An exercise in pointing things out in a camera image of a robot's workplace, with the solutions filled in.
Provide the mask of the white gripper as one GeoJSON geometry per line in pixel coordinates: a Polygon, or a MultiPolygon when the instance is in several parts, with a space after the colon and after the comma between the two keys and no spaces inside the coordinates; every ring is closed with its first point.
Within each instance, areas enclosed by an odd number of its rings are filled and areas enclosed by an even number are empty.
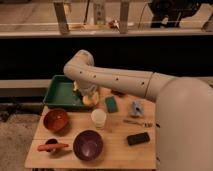
{"type": "Polygon", "coordinates": [[[92,96],[98,89],[98,86],[86,81],[74,81],[74,89],[78,90],[82,96],[92,96]]]}

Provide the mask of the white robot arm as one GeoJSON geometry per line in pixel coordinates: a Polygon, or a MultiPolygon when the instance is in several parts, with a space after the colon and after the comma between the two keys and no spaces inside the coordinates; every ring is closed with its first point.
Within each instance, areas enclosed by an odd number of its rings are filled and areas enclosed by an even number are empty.
{"type": "Polygon", "coordinates": [[[213,171],[213,88],[193,77],[100,68],[86,50],[64,66],[84,95],[97,86],[155,104],[157,171],[213,171]]]}

